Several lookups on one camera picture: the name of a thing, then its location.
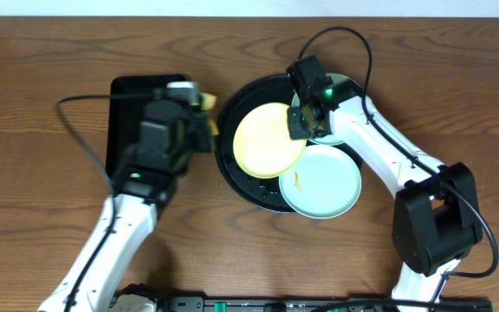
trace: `wood grain surface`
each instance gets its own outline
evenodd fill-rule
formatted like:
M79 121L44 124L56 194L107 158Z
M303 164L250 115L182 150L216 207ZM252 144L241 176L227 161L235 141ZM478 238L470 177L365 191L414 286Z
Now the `wood grain surface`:
M327 26L370 40L370 93L410 140L476 177L499 243L499 19L215 19L0 17L0 311L31 311L68 272L92 231L105 188L54 114L55 100L109 92L120 75L187 73L222 105L244 84L283 72ZM328 71L363 81L366 55L343 33L318 40ZM106 102L68 114L103 157ZM401 260L393 199L364 166L356 206L339 218L280 215L245 202L212 154L200 154L121 286L208 296L388 295ZM485 270L486 240L460 264ZM452 278L445 296L485 297L499 311L499 270Z

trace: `yellow object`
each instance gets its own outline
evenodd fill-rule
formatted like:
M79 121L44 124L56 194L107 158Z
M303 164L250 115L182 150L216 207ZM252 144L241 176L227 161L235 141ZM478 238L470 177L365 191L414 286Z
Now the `yellow object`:
M217 102L217 97L213 94L205 94L205 93L202 93L201 94L202 97L203 97L203 100L202 100L202 110L206 111L206 110L212 110L214 107L215 107L215 103Z
M307 140L291 140L289 105L264 104L247 114L234 134L234 157L252 177L270 179L287 171L300 158Z
M215 121L211 118L207 120L207 123L209 124L209 128L211 129L211 134L212 135L218 135L218 127Z

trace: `black cable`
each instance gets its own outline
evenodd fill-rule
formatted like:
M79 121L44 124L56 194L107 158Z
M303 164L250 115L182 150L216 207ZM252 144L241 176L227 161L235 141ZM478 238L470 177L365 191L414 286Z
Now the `black cable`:
M55 104L55 110L57 112L57 115L59 116L59 119L61 120L63 125L67 128L68 133L76 140L76 143L78 143L78 145L82 148L82 150L86 152L87 156L90 158L90 160L92 160L92 162L95 165L95 168L100 173L100 176L103 178L103 181L105 182L105 185L109 192L109 196L111 197L111 206L113 208L113 215L111 217L111 222L109 223L109 226L107 227L105 234L101 238L100 243L97 245L97 247L95 247L94 252L87 260L86 264L84 265L84 268L82 268L82 271L80 272L80 275L76 278L73 288L70 290L70 294L68 295L68 298L66 300L67 303L65 304L65 309L64 309L65 312L69 312L70 309L75 305L76 292L80 288L80 284L82 283L84 276L89 270L90 265L92 265L92 262L97 257L97 254L100 252L101 248L103 247L103 244L107 241L109 235L113 232L117 210L114 202L115 193L113 189L113 184L111 183L111 179L109 178L107 172L105 171L105 167L101 163L101 160L94 153L94 151L90 148L90 146L78 133L78 131L76 131L75 127L73 127L73 125L70 123L67 116L62 110L61 104L68 101L81 101L81 100L92 100L92 99L124 100L124 99L139 99L139 98L149 99L152 97L153 94L79 95L79 96L71 96L60 99Z
M490 274L494 273L496 271L496 268L498 266L499 262L499 253L498 253L498 244L496 242L496 239L494 238L494 235L492 234L492 230L490 229L488 223L486 220L484 220L483 216L476 211L476 209L473 207L473 205L470 203L467 198L458 190L456 189L453 185L451 185L448 181L445 179L442 179L434 170L430 169L427 165L422 163L417 156L411 155L407 150L405 150L396 140L394 140L390 135L388 135L380 126L377 124L376 120L374 119L374 115L370 114L369 111L367 110L366 107L366 94L367 94L367 87L369 86L369 79L371 78L371 70L373 69L373 53L371 52L371 47L369 46L369 42L367 39L357 32L356 30L350 29L348 27L330 27L327 29L324 29L317 33L315 36L313 36L309 41L303 46L301 49L301 52L298 56L298 59L301 59L303 57L303 54L305 53L305 50L309 47L309 45L317 39L319 36L322 36L323 34L332 31L332 30L343 30L350 32L354 35L356 35L365 45L365 48L367 50L367 54L369 56L369 65L367 68L367 73L366 73L366 78L365 78L365 83L363 84L363 90L361 94L361 106L363 107L363 112L365 113L366 120L367 122L371 123L373 127L382 135L383 138L385 138L390 144L392 144L398 151L400 151L406 158L408 158L412 166L417 166L421 168L423 171L429 173L434 179L436 179L447 191L452 193L455 197L457 197L458 200L460 200L462 203L464 203L469 210L473 213L477 221L481 224L483 227L483 230L486 232L486 237L488 238L490 242L490 247L492 248L492 264L490 267L485 270L484 272L481 273L466 273L466 272L444 272L443 273L443 278L441 279L440 283L445 283L445 280L447 280L447 276L460 276L460 277L468 277L468 278L482 278L489 276Z
M366 307L366 306L384 306L384 307L415 307L415 308L426 308L426 309L441 309L443 311L469 311L477 312L484 311L485 309L464 307L457 304L451 303L432 303L432 302L420 302L415 300L397 300L397 299L363 299L363 300L352 300L345 302L338 302L333 304L328 304L317 309L312 309L310 312L329 312L334 309L348 309L351 307Z

